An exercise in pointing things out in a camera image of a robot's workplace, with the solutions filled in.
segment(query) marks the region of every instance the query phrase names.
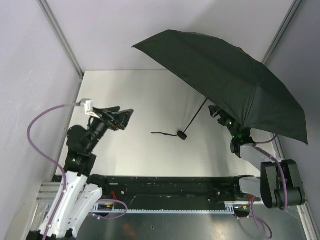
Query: red wire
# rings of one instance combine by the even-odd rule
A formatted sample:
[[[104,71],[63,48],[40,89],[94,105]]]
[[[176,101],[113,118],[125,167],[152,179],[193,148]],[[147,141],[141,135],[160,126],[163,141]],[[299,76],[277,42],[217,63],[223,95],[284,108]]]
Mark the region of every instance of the red wire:
[[[117,198],[117,196],[116,196],[116,194],[115,194],[114,191],[112,191],[112,192],[110,192],[110,193],[111,193],[111,195],[113,196],[113,199],[114,199],[114,200],[118,200],[118,198]]]

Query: white cable connector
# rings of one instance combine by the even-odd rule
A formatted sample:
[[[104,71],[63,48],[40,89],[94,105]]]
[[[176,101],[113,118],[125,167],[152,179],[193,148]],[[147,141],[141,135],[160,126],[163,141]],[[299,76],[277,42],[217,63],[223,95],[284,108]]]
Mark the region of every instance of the white cable connector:
[[[94,112],[94,101],[89,98],[82,98],[80,100],[80,106],[83,107],[84,114],[95,117],[95,118],[100,118],[95,112]]]
[[[245,216],[245,218],[249,219],[250,216]],[[237,220],[240,220],[240,217],[236,216],[236,219],[237,219]]]

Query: metal table surface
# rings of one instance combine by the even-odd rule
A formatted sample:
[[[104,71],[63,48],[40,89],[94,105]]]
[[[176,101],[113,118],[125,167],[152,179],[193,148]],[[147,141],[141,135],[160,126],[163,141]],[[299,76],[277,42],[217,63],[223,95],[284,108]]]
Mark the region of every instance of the metal table surface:
[[[287,212],[255,205],[273,240],[306,240],[296,208]],[[223,214],[127,214],[114,220],[89,216],[77,240],[262,240],[253,219]]]

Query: umbrella canopy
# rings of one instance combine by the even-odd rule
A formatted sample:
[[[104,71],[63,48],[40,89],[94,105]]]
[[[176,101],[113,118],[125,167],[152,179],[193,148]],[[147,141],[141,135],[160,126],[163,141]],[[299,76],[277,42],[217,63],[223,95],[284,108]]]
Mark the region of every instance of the umbrella canopy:
[[[199,33],[166,30],[136,45],[244,128],[308,144],[305,111],[286,86],[241,48]]]

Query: umbrella shaft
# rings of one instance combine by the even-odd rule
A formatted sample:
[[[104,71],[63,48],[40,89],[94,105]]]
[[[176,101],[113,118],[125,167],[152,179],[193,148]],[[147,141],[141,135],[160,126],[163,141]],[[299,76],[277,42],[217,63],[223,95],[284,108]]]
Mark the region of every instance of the umbrella shaft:
[[[194,115],[194,117],[192,118],[192,120],[190,121],[189,125],[185,128],[185,130],[183,131],[183,133],[185,133],[188,128],[190,127],[190,125],[192,124],[192,122],[195,120],[196,116],[200,113],[201,109],[204,107],[204,105],[206,104],[206,102],[208,101],[208,98],[206,98],[204,100],[204,102],[202,103],[201,107],[199,108],[199,110],[196,112],[196,114]]]

